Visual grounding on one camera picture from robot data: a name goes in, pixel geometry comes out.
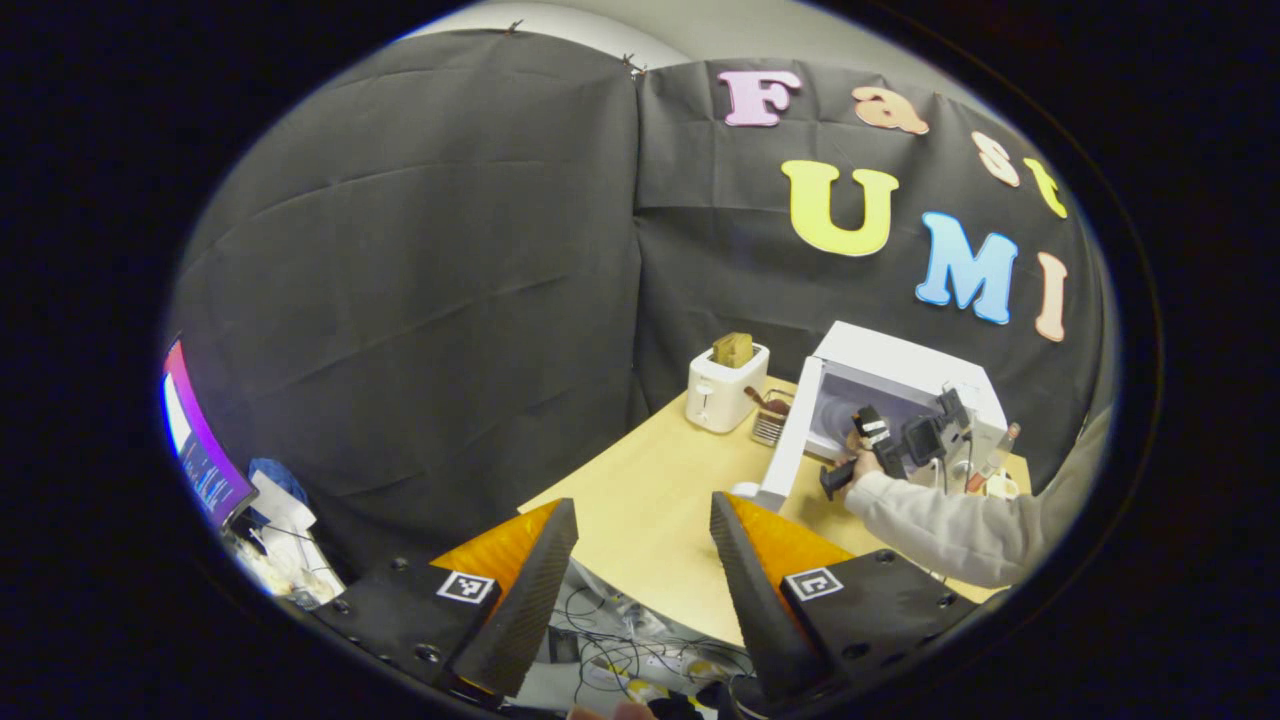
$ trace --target white toaster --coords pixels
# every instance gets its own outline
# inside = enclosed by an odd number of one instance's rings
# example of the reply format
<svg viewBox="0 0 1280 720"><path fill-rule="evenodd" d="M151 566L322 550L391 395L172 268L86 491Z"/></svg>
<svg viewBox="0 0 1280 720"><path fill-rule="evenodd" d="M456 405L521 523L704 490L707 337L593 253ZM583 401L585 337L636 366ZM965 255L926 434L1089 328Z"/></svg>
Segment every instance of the white toaster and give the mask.
<svg viewBox="0 0 1280 720"><path fill-rule="evenodd" d="M689 396L685 416L689 421L713 433L736 428L755 407L746 395L748 386L764 395L764 378L769 372L769 348L751 343L755 354L741 368L727 368L712 360L708 348L689 364Z"/></svg>

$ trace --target blue letter m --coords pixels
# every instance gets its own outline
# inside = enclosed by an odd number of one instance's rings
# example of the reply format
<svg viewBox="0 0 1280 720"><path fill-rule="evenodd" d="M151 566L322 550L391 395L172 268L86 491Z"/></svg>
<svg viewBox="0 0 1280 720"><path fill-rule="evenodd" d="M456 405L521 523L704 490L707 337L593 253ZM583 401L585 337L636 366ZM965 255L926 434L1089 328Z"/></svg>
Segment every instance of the blue letter m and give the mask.
<svg viewBox="0 0 1280 720"><path fill-rule="evenodd" d="M991 233L978 255L969 250L969 238L959 220L943 213L925 213L924 224L933 233L929 254L929 274L915 286L915 296L933 305L951 302L947 275L956 291L956 305L961 310L973 302L982 290L982 297L973 311L982 318L1004 325L1009 322L1009 284L1014 274L1018 246L1002 234Z"/></svg>

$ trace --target bottle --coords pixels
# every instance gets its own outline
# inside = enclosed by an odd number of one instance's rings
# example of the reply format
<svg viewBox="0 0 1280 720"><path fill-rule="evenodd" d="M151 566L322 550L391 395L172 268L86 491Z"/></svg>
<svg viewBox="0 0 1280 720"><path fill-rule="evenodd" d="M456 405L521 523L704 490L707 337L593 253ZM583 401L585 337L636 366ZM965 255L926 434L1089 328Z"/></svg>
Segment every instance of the bottle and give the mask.
<svg viewBox="0 0 1280 720"><path fill-rule="evenodd" d="M1009 425L1009 430L1005 432L1005 437L1000 438L996 447L992 448L991 454L987 455L987 461L983 462L982 468L969 478L969 484L965 486L968 492L978 492L983 484L986 484L987 478L996 474L1000 468L1005 465L1005 459L1009 457L1009 451L1014 448L1014 441L1018 439L1018 433L1021 428L1018 423Z"/></svg>

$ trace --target screen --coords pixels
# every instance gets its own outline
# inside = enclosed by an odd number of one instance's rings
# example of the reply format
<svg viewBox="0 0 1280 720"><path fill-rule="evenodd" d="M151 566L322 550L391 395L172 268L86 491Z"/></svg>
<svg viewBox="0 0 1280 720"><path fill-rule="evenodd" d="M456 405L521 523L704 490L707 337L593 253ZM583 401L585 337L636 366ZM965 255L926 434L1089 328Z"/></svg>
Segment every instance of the screen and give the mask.
<svg viewBox="0 0 1280 720"><path fill-rule="evenodd" d="M223 530L257 496L214 439L191 388L182 342L174 342L164 364L164 406L174 454L209 523Z"/></svg>

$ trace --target wooden table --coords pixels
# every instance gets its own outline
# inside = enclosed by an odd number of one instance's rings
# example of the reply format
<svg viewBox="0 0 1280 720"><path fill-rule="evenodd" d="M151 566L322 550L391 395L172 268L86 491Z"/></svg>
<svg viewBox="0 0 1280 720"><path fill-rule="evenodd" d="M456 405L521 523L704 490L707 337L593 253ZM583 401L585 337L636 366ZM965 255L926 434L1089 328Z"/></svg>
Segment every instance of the wooden table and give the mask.
<svg viewBox="0 0 1280 720"><path fill-rule="evenodd" d="M768 378L764 389L795 392ZM572 497L579 541L573 559L620 592L712 638L742 644L728 584L710 536L712 492L759 482L773 448L751 439L754 413L723 436L685 419L685 395L563 480L520 506L527 512ZM781 515L854 555L886 547L861 519L827 500L818 484L824 462L805 455ZM1020 492L1030 492L1027 461L1005 464ZM947 580L982 602L996 589Z"/></svg>

